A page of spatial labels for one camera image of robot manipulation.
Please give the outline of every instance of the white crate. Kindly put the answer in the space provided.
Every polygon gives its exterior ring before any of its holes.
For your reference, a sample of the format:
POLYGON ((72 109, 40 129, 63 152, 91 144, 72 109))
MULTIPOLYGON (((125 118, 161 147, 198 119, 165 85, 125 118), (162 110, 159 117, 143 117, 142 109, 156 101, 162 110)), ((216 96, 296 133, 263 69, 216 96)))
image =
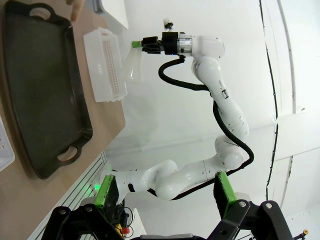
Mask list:
POLYGON ((10 145, 4 124, 0 116, 0 171, 15 160, 15 153, 10 145))
POLYGON ((122 62, 117 36, 99 27, 83 39, 95 101, 123 99, 128 92, 126 83, 119 78, 122 62))

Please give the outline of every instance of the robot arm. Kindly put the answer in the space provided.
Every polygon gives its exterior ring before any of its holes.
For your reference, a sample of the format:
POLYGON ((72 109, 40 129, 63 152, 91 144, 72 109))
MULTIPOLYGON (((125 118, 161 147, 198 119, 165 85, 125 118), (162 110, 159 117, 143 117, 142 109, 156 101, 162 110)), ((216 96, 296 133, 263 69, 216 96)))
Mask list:
MULTIPOLYGON (((248 124, 222 78, 218 59, 224 54, 224 45, 220 40, 207 36, 192 37, 184 33, 164 32, 160 44, 157 37, 148 37, 143 39, 141 45, 143 51, 148 53, 159 53, 155 51, 158 47, 159 51, 165 51, 167 55, 193 57, 192 72, 210 91, 224 125, 239 140, 247 141, 248 124)), ((100 181, 102 182, 106 175, 115 175, 119 190, 118 203, 129 192, 149 189, 153 189, 159 198, 171 200, 185 190, 213 179, 217 172, 235 170, 244 162, 241 148, 226 135, 219 136, 214 146, 215 156, 187 164, 180 170, 174 161, 166 160, 145 170, 106 170, 101 174, 100 181)))

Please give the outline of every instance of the table surface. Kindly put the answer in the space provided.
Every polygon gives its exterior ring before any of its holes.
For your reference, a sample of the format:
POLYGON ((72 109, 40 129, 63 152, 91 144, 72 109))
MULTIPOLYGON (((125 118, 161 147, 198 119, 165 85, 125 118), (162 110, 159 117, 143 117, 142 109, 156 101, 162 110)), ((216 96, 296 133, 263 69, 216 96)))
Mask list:
MULTIPOLYGON (((70 19, 71 8, 66 5, 65 0, 42 0, 41 2, 51 5, 58 15, 70 19)), ((120 101, 97 103, 94 99, 83 35, 98 27, 107 28, 107 23, 104 18, 89 9, 84 9, 78 21, 73 23, 81 81, 93 128, 92 139, 83 147, 82 154, 75 163, 60 167, 45 180, 35 175, 26 161, 26 156, 20 150, 21 140, 16 137, 11 126, 13 121, 9 114, 11 110, 4 100, 5 90, 0 87, 0 115, 15 153, 14 162, 0 171, 0 239, 27 239, 70 186, 125 126, 120 101)), ((1 64, 0 74, 0 86, 3 86, 3 64, 1 64)))

